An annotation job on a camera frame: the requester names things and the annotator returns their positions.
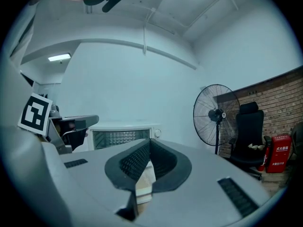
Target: chair backrest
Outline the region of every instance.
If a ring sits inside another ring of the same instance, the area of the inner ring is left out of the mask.
[[[292,130],[292,140],[296,155],[302,154],[303,150],[303,122],[296,124]]]
[[[249,144],[262,145],[262,130],[264,113],[258,109],[256,102],[242,104],[240,113],[236,116],[238,126],[237,147],[247,147]]]

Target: fire extinguisher box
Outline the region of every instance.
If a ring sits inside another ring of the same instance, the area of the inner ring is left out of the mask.
[[[289,135],[275,136],[271,138],[271,157],[266,168],[268,173],[283,172],[291,146],[291,138]]]

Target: fluorescent light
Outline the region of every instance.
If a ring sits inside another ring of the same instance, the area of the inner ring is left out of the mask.
[[[49,61],[61,61],[61,60],[70,59],[70,58],[71,58],[70,54],[63,54],[63,55],[56,55],[56,56],[49,57],[48,60]]]

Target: floor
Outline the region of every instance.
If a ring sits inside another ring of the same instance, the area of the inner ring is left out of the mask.
[[[268,191],[270,196],[275,195],[280,189],[286,186],[287,179],[292,170],[292,166],[287,166],[282,173],[267,173],[266,170],[262,172],[262,185]],[[141,214],[146,207],[148,202],[144,204],[138,204],[138,212]]]

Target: black chair behind desk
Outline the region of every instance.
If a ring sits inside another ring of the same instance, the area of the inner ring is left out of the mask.
[[[248,145],[263,145],[263,120],[264,113],[258,109],[256,102],[241,105],[240,113],[236,116],[238,139],[231,139],[229,142],[232,146],[229,161],[259,180],[262,179],[262,173],[250,167],[258,167],[263,164],[266,148],[270,146],[271,138],[264,137],[266,145],[262,150],[251,149]]]

